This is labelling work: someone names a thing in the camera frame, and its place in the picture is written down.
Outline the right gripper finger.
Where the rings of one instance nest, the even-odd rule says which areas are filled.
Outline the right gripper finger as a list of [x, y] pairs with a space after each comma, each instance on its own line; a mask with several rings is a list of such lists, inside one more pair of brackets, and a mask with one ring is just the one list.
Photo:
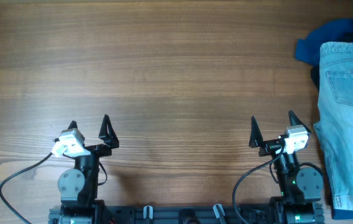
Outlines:
[[251, 117], [251, 132], [249, 139], [249, 146], [251, 148], [260, 147], [263, 143], [262, 133], [260, 132], [260, 128], [258, 126], [257, 120], [255, 116]]
[[289, 117], [289, 120], [290, 120], [290, 124], [291, 126], [297, 126], [297, 125], [302, 125], [308, 134], [311, 134], [311, 130], [309, 127], [307, 127], [298, 117], [297, 115], [292, 111], [290, 110], [288, 112], [288, 117]]

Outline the light blue denim shorts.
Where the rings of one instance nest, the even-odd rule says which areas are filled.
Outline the light blue denim shorts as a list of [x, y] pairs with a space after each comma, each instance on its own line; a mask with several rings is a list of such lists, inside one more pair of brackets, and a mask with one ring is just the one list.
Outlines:
[[353, 42], [321, 46], [318, 110], [314, 129], [324, 152], [333, 206], [353, 211]]

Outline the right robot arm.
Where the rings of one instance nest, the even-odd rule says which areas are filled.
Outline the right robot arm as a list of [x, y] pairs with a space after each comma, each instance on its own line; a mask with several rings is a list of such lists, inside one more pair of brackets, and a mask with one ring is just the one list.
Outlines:
[[321, 200], [323, 173], [309, 162], [300, 163], [296, 152], [308, 144], [311, 130], [288, 112], [290, 125], [277, 139], [265, 141], [257, 120], [251, 118], [249, 146], [259, 148], [259, 156], [271, 156], [275, 170], [273, 175], [281, 196], [271, 197], [269, 203], [254, 204], [243, 208], [241, 214], [249, 223], [321, 224], [324, 211]]

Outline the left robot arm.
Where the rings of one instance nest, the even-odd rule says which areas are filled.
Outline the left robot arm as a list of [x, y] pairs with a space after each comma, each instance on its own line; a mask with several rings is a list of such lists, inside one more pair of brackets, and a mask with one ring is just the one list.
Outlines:
[[74, 160], [74, 168], [68, 169], [58, 179], [61, 193], [60, 208], [49, 211], [48, 222], [52, 224], [114, 223], [115, 219], [105, 205], [98, 200], [99, 170], [103, 168], [99, 159], [111, 156], [119, 147], [108, 115], [104, 115], [98, 138], [102, 144], [85, 146], [85, 137], [78, 130], [76, 121], [63, 130], [55, 140], [52, 154]]

